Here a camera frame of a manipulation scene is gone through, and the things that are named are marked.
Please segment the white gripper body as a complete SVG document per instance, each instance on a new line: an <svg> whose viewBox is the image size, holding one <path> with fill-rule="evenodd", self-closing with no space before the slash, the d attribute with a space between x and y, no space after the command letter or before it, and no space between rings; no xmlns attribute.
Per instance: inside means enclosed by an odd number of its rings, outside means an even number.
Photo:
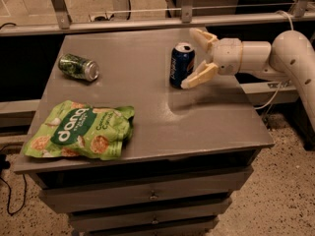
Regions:
<svg viewBox="0 0 315 236"><path fill-rule="evenodd" d="M213 44L211 57L220 75L235 75L241 64L242 42L238 38L223 38Z"/></svg>

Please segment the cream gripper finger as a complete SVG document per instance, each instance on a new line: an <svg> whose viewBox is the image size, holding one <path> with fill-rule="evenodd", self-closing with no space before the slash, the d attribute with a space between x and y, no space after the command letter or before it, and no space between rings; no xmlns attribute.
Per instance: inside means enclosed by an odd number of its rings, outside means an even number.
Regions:
<svg viewBox="0 0 315 236"><path fill-rule="evenodd" d="M218 41L218 38L214 34L200 29L191 28L189 29L189 33L205 52L208 52L213 44Z"/></svg>
<svg viewBox="0 0 315 236"><path fill-rule="evenodd" d="M219 67L215 63L203 61L191 75L182 81L181 87L183 89L191 89L208 82L218 73L218 70Z"/></svg>

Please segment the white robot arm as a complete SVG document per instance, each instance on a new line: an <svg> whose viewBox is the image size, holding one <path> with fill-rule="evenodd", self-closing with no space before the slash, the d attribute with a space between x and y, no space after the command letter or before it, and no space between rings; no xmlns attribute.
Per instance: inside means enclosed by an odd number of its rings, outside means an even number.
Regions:
<svg viewBox="0 0 315 236"><path fill-rule="evenodd" d="M191 89L216 75L250 74L266 81L292 81L315 129L315 50L299 31L287 30L273 42L219 39L200 29L191 29L191 37L210 55L181 86Z"/></svg>

